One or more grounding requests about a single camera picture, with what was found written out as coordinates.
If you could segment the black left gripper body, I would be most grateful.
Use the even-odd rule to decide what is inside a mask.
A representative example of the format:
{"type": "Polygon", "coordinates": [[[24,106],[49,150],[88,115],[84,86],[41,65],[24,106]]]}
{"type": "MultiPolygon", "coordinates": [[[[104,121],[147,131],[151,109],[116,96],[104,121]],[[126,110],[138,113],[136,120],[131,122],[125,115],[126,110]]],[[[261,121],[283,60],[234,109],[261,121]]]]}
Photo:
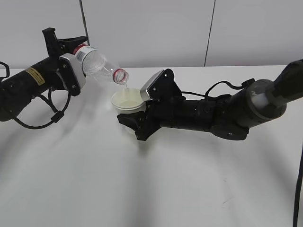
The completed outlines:
{"type": "Polygon", "coordinates": [[[62,81],[62,86],[65,90],[67,90],[71,96],[78,96],[80,94],[80,89],[75,87],[74,85],[70,87],[69,85],[66,85],[66,82],[64,78],[62,77],[62,73],[65,72],[63,66],[65,67],[66,65],[64,64],[63,61],[59,60],[59,57],[65,53],[70,53],[73,54],[73,51],[63,51],[59,45],[59,42],[57,41],[57,37],[55,35],[55,29],[54,28],[47,28],[42,31],[44,39],[45,39],[45,44],[47,48],[47,52],[49,55],[49,58],[51,58],[54,63],[55,63],[55,69],[59,70],[57,73],[59,75],[60,80],[62,81]]]}

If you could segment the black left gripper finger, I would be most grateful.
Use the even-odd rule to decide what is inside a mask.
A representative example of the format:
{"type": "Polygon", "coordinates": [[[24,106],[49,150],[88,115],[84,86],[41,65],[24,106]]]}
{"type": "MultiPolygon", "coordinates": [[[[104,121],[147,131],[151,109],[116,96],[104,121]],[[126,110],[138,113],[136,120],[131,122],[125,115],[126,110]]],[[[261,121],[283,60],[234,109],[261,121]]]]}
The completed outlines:
{"type": "Polygon", "coordinates": [[[87,41],[86,36],[79,36],[75,38],[57,39],[63,51],[74,51],[79,45],[87,41]]]}

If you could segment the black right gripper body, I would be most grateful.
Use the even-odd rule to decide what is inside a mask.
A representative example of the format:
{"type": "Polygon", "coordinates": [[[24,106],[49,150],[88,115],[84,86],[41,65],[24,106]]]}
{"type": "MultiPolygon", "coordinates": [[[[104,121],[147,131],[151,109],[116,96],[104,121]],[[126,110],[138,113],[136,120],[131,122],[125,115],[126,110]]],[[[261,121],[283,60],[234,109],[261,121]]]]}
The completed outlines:
{"type": "Polygon", "coordinates": [[[189,129],[189,123],[177,116],[177,108],[184,103],[186,98],[182,93],[165,97],[159,101],[152,101],[145,111],[135,113],[137,123],[135,129],[136,138],[146,141],[160,128],[189,129]]]}

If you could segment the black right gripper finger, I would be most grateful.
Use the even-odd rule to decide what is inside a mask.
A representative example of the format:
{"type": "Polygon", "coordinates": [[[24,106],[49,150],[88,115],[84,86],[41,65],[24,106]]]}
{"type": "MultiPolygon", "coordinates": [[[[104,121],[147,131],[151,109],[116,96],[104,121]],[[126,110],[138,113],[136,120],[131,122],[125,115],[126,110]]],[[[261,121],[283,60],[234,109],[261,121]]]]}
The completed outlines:
{"type": "Polygon", "coordinates": [[[141,132],[144,129],[144,113],[121,113],[117,116],[117,119],[120,124],[130,128],[134,132],[141,132]]]}

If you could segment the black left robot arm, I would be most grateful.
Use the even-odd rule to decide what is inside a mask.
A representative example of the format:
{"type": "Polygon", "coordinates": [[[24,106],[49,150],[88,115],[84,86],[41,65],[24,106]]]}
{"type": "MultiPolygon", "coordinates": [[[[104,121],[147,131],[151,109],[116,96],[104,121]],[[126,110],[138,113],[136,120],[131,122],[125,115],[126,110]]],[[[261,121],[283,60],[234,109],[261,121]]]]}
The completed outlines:
{"type": "Polygon", "coordinates": [[[74,55],[74,50],[88,40],[86,36],[58,39],[54,28],[42,31],[48,57],[29,68],[0,78],[0,120],[16,119],[36,97],[49,90],[66,90],[69,96],[78,96],[86,83],[85,74],[74,55]]]}

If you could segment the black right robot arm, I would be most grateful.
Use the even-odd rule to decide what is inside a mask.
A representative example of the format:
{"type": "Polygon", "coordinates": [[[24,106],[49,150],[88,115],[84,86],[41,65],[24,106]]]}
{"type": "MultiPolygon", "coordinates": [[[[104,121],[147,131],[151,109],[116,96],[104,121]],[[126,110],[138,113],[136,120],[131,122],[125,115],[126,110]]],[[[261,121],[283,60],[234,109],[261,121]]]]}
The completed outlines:
{"type": "Polygon", "coordinates": [[[162,127],[209,132],[226,140],[245,140],[250,128],[281,117],[287,104],[303,96],[303,62],[289,63],[276,80],[249,79],[232,86],[236,94],[188,100],[171,69],[154,74],[141,88],[144,111],[121,113],[120,124],[145,141],[162,127]]]}

